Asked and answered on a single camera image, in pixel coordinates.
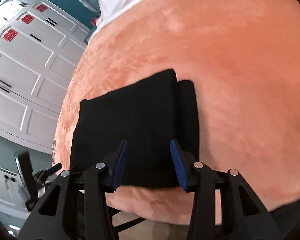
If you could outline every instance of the blue rubber fingertip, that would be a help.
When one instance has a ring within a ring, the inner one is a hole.
[[[121,185],[124,169],[128,160],[128,141],[125,141],[113,170],[112,188],[115,191]]]
[[[189,187],[188,176],[186,168],[183,165],[180,153],[174,140],[171,140],[170,142],[170,153],[174,164],[174,169],[176,170],[179,185],[180,187],[182,187],[183,190],[186,191]]]

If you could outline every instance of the orange blanket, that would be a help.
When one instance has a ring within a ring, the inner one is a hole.
[[[55,162],[69,167],[82,99],[167,68],[194,82],[202,162],[238,169],[269,210],[300,197],[296,0],[146,0],[125,13],[91,40],[74,71]],[[145,218],[188,224],[193,195],[120,187],[107,201]]]

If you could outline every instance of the white cabinet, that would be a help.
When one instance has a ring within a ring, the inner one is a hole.
[[[89,29],[47,0],[0,6],[0,135],[51,153]]]
[[[18,174],[0,168],[0,211],[10,216],[26,219],[28,210],[18,192],[21,187],[22,183]]]

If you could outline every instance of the silver screw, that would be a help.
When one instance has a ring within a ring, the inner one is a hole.
[[[230,170],[230,175],[237,176],[238,174],[239,174],[239,171],[237,171],[236,169],[231,169]]]
[[[96,168],[99,169],[99,170],[103,169],[105,166],[106,165],[104,163],[97,163],[96,164]]]
[[[193,164],[193,166],[198,168],[198,169],[201,169],[201,168],[203,168],[204,165],[203,165],[202,162],[196,162],[196,163]]]
[[[68,171],[68,170],[65,170],[65,171],[61,172],[62,177],[68,177],[69,174],[70,174],[70,171]]]

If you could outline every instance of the black folded cloth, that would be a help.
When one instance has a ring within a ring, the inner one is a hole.
[[[170,155],[177,138],[199,159],[199,120],[194,85],[177,82],[173,69],[80,103],[73,133],[70,168],[80,171],[102,162],[129,142],[122,185],[147,188],[178,186]]]

